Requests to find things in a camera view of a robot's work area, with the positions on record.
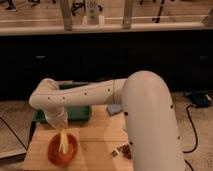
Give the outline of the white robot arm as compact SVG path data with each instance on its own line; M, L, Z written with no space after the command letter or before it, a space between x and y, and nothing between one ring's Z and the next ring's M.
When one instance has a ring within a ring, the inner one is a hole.
M48 123L66 122L69 106L119 104L124 112L134 171L185 171L174 103L165 81L151 71L127 78L60 89L50 78L40 81L30 105Z

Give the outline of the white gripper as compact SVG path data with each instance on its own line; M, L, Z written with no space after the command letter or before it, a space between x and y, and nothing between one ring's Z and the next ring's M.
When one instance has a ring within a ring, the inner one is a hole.
M58 152L62 154L67 154L68 152L68 136L66 128L68 126L68 114L64 107L53 110L45 110L46 121L55 129L61 130L60 132L60 143Z

